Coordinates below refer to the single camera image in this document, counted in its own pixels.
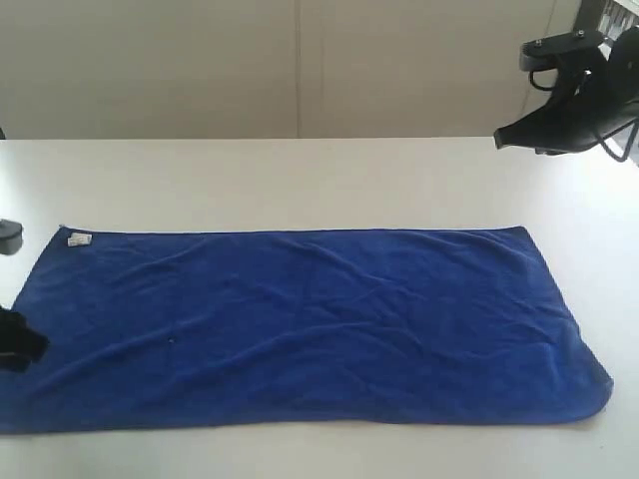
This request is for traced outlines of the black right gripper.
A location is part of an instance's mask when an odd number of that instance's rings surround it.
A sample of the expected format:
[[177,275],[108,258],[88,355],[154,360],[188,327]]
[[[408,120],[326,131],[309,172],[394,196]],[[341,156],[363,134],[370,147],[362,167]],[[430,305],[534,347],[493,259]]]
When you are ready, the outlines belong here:
[[522,147],[545,155],[582,153],[594,147],[608,155],[637,153],[638,27],[631,26],[613,40],[605,36],[600,51],[606,63],[595,72],[570,77],[555,70],[552,86],[535,83],[534,89],[550,94],[547,102],[496,129],[495,148]]

